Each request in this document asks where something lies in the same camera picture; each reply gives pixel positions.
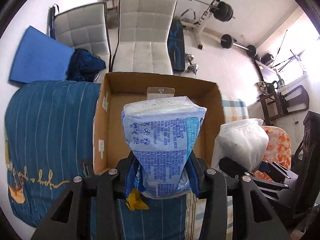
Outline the yellow snack packet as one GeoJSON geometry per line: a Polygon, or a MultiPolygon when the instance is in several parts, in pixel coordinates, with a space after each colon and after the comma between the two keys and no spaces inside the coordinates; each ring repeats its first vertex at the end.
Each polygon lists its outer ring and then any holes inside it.
{"type": "Polygon", "coordinates": [[[136,188],[133,188],[126,198],[126,205],[130,211],[149,209],[149,207],[143,202],[140,192],[136,188]]]}

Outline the light blue tissue packet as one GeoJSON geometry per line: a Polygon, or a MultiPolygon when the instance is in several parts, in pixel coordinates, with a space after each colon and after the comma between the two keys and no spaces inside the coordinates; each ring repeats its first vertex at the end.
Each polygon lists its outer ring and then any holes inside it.
{"type": "Polygon", "coordinates": [[[207,109],[187,96],[128,103],[121,122],[125,141],[140,163],[138,191],[165,199],[191,190],[185,163],[207,109]]]}

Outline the white soft pouch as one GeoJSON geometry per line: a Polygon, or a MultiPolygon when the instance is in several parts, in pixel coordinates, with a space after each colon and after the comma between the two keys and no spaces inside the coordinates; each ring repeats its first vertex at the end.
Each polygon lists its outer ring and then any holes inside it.
{"type": "Polygon", "coordinates": [[[219,161],[227,157],[249,172],[255,171],[263,159],[269,141],[262,124],[263,120],[259,118],[222,124],[215,138],[211,167],[221,171],[219,161]]]}

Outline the dark wooden chair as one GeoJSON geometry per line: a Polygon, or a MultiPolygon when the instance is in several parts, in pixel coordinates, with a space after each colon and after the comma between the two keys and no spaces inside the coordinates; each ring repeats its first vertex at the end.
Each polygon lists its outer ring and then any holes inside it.
{"type": "Polygon", "coordinates": [[[271,122],[279,118],[309,110],[310,103],[308,92],[302,85],[298,85],[284,95],[276,90],[268,95],[261,94],[258,102],[261,103],[264,122],[267,126],[272,126],[271,122]],[[268,106],[274,103],[276,104],[277,113],[270,116],[268,106]]]}

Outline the blue striped cloth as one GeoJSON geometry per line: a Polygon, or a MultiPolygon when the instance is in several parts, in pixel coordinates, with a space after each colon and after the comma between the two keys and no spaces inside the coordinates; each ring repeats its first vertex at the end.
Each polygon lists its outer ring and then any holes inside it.
{"type": "MultiPolygon", "coordinates": [[[[13,214],[37,228],[73,178],[93,175],[93,121],[100,84],[35,81],[12,96],[4,117],[8,197],[13,214]]],[[[186,197],[120,204],[123,239],[185,239],[186,197]]]]}

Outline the chrome dumbbell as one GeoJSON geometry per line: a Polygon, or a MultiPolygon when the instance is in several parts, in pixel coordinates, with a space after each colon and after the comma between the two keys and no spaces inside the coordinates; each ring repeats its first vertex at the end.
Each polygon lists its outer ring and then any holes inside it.
{"type": "Polygon", "coordinates": [[[189,66],[187,67],[187,72],[193,73],[194,75],[197,74],[197,71],[199,69],[199,65],[193,63],[194,56],[192,54],[185,54],[185,62],[189,63],[189,66]]]}

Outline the dark blue crumpled cloth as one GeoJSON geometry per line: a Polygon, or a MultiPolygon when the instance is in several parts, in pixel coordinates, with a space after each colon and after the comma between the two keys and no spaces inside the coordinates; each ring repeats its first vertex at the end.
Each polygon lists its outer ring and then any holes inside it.
{"type": "Polygon", "coordinates": [[[100,71],[106,69],[106,63],[86,49],[76,49],[71,56],[66,72],[66,80],[76,82],[94,82],[100,71]]]}

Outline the black blue bench pad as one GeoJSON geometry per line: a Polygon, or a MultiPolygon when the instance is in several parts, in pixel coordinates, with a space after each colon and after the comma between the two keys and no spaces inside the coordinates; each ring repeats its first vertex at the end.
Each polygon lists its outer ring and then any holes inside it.
{"type": "Polygon", "coordinates": [[[185,47],[183,27],[180,21],[172,21],[167,47],[173,71],[183,72],[185,70],[185,47]]]}

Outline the short barbell on floor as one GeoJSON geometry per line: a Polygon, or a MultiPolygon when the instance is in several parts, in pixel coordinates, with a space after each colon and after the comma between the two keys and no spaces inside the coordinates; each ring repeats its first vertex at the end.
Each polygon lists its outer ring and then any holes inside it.
{"type": "Polygon", "coordinates": [[[228,35],[228,34],[222,35],[222,37],[220,38],[220,44],[222,48],[225,48],[225,49],[230,49],[232,48],[232,46],[236,46],[238,48],[244,49],[246,51],[246,54],[250,58],[254,58],[257,55],[257,49],[255,48],[255,46],[251,44],[248,46],[237,44],[234,41],[234,38],[232,38],[231,35],[228,35]]]}

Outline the white weight bench rack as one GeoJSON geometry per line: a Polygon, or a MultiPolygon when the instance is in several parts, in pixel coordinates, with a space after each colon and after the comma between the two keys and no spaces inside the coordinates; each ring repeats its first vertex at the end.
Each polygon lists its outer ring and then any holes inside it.
{"type": "Polygon", "coordinates": [[[181,21],[183,27],[189,28],[193,31],[195,40],[197,42],[197,47],[202,50],[202,33],[208,24],[209,19],[213,16],[213,11],[218,9],[218,4],[221,0],[212,0],[208,8],[203,12],[202,16],[196,23],[189,23],[186,21],[181,21]]]}

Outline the blue foam mat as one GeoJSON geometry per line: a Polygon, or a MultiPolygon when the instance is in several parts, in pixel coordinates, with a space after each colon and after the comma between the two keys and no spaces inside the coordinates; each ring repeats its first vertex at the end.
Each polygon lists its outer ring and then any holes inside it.
{"type": "Polygon", "coordinates": [[[9,80],[17,83],[64,80],[73,53],[74,49],[29,26],[17,48],[9,80]]]}

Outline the right white padded chair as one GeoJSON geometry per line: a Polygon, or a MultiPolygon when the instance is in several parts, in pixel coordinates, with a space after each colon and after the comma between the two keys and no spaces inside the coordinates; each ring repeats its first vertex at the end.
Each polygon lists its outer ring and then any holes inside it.
{"type": "Polygon", "coordinates": [[[119,0],[112,72],[172,75],[167,40],[177,0],[119,0]]]}

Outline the white padded chair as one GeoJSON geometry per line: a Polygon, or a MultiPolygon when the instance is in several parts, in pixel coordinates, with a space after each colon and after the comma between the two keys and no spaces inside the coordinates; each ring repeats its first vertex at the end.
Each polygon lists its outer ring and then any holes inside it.
{"type": "Polygon", "coordinates": [[[73,49],[85,49],[111,64],[111,45],[103,2],[83,5],[55,16],[55,39],[73,49]]]}
{"type": "Polygon", "coordinates": [[[119,0],[112,72],[172,75],[167,40],[177,0],[119,0]]]}

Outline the left white padded chair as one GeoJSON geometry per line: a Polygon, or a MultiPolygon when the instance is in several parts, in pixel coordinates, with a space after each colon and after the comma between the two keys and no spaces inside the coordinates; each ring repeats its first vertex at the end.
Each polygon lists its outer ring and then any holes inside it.
{"type": "Polygon", "coordinates": [[[83,5],[55,16],[55,39],[73,49],[85,49],[111,64],[111,45],[103,2],[83,5]]]}

